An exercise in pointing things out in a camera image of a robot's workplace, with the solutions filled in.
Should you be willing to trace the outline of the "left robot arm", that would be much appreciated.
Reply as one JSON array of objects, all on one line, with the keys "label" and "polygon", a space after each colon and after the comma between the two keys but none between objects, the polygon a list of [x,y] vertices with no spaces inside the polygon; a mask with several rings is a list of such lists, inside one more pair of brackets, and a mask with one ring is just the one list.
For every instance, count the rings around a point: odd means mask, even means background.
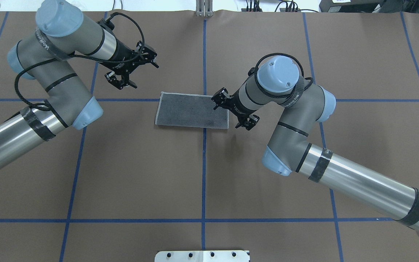
[{"label": "left robot arm", "polygon": [[113,33],[114,12],[94,21],[65,0],[45,0],[36,12],[36,30],[7,53],[17,74],[14,88],[26,106],[0,125],[0,169],[63,130],[83,129],[103,115],[91,91],[68,63],[71,58],[96,61],[109,69],[105,78],[121,90],[139,66],[158,68],[157,53],[141,40],[135,48]]}]

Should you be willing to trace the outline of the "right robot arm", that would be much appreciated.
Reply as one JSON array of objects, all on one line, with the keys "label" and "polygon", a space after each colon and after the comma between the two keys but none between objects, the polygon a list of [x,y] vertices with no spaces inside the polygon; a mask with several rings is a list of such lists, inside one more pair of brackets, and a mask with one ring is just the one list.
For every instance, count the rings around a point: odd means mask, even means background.
[{"label": "right robot arm", "polygon": [[282,176],[305,175],[390,217],[419,236],[419,189],[339,156],[308,141],[316,123],[336,108],[335,96],[304,76],[304,68],[292,55],[270,53],[258,60],[240,88],[229,94],[221,88],[211,98],[215,108],[233,113],[236,128],[254,128],[255,112],[274,102],[284,108],[263,153],[263,165]]}]

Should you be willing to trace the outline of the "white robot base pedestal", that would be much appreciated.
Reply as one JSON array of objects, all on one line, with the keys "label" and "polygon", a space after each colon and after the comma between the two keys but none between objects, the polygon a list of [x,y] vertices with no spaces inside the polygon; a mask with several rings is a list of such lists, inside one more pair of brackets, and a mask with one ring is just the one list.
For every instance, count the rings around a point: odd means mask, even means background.
[{"label": "white robot base pedestal", "polygon": [[160,251],[155,262],[250,262],[249,251],[245,250],[187,250]]}]

